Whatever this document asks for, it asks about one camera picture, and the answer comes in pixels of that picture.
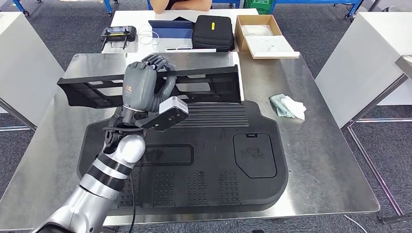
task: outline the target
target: cloth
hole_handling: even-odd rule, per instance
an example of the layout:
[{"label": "cloth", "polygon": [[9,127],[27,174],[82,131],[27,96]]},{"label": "cloth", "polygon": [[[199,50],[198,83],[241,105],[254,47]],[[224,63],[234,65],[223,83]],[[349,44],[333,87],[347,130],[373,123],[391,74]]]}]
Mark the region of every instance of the cloth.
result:
[{"label": "cloth", "polygon": [[303,103],[296,102],[283,94],[272,96],[269,100],[276,107],[278,116],[305,120],[306,107]]}]

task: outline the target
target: white table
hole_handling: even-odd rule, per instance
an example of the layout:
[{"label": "white table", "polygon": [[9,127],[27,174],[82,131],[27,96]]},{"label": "white table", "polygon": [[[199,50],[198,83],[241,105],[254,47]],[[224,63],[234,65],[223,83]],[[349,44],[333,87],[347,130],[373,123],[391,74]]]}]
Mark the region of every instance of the white table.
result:
[{"label": "white table", "polygon": [[[125,53],[125,52],[165,52],[167,49],[175,49],[179,46],[192,47],[191,39],[180,38],[161,38],[152,39],[152,27],[149,25],[149,20],[173,20],[177,17],[183,17],[192,22],[196,22],[196,19],[200,15],[210,16],[226,16],[232,20],[232,30],[235,31],[236,17],[238,15],[258,15],[256,9],[211,9],[208,12],[193,11],[193,10],[172,10],[165,11],[163,14],[158,15],[154,11],[116,11],[113,16],[111,26],[134,26],[138,32],[137,39],[134,42],[128,44],[127,48],[123,50],[121,47],[123,43],[113,43],[113,47],[110,42],[106,44],[102,53]],[[139,36],[144,34],[148,37],[142,38]]]}]

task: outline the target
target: cable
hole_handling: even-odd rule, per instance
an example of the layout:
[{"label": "cable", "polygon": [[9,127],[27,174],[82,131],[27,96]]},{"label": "cable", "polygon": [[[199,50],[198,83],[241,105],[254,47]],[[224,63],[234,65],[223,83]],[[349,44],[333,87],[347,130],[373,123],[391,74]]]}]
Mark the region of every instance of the cable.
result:
[{"label": "cable", "polygon": [[178,50],[180,48],[184,48],[184,47],[192,49],[192,47],[190,47],[189,45],[181,45],[181,46],[177,47],[176,50]]},{"label": "cable", "polygon": [[133,226],[135,225],[135,219],[136,219],[135,188],[133,187],[132,173],[130,173],[129,179],[130,179],[130,187],[132,188],[132,200],[133,200],[133,218],[132,218],[132,224],[130,225],[129,233],[132,233]]},{"label": "cable", "polygon": [[365,233],[368,233],[368,232],[365,230],[365,228],[363,228],[363,226],[361,226],[357,221],[349,218],[347,215],[343,215],[343,216],[345,216],[347,219],[351,220],[351,221],[354,222],[356,225],[358,225]]},{"label": "cable", "polygon": [[[153,38],[153,34],[156,34],[157,35],[157,39],[158,39],[158,42],[157,42],[157,44],[152,44],[152,46],[153,45],[158,45],[159,43],[160,43],[160,36],[159,36],[159,34],[157,34],[156,32],[153,32],[152,30],[146,30],[146,31],[140,31],[142,28],[144,28],[144,27],[151,27],[150,26],[150,24],[145,24],[145,25],[143,25],[143,26],[141,26],[140,28],[139,28],[139,30],[137,31],[137,34],[139,35],[139,42],[141,43],[141,44],[143,44],[143,45],[149,45],[149,44],[151,44],[155,39]],[[142,39],[143,38],[150,38],[151,40],[149,41],[149,42],[147,42],[147,43],[143,43],[142,42]]]}]

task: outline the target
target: stainless steel table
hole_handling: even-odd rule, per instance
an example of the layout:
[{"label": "stainless steel table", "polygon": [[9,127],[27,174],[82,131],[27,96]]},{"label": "stainless steel table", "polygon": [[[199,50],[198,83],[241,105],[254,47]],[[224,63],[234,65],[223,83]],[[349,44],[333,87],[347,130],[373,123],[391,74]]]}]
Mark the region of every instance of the stainless steel table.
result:
[{"label": "stainless steel table", "polygon": [[[136,223],[277,218],[380,209],[304,60],[253,60],[239,53],[167,53],[181,69],[231,66],[240,60],[244,98],[278,122],[289,168],[280,200],[264,211],[191,215],[140,215]],[[119,74],[144,54],[78,54],[65,78]],[[306,120],[278,117],[269,97],[283,93],[307,107]],[[63,91],[51,102],[0,201],[0,230],[32,229],[54,212],[79,182],[76,165],[86,126],[114,109],[69,107]],[[130,224],[130,210],[113,210],[104,225]]]}]

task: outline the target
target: white panel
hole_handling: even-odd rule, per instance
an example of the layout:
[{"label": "white panel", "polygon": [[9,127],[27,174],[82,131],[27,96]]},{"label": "white panel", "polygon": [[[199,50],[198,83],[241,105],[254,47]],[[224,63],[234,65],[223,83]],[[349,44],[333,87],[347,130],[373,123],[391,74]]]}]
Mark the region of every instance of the white panel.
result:
[{"label": "white panel", "polygon": [[402,74],[399,57],[358,14],[315,80],[339,127]]},{"label": "white panel", "polygon": [[378,105],[412,105],[412,80],[406,80]]},{"label": "white panel", "polygon": [[39,125],[64,71],[22,13],[0,15],[0,98]]}]

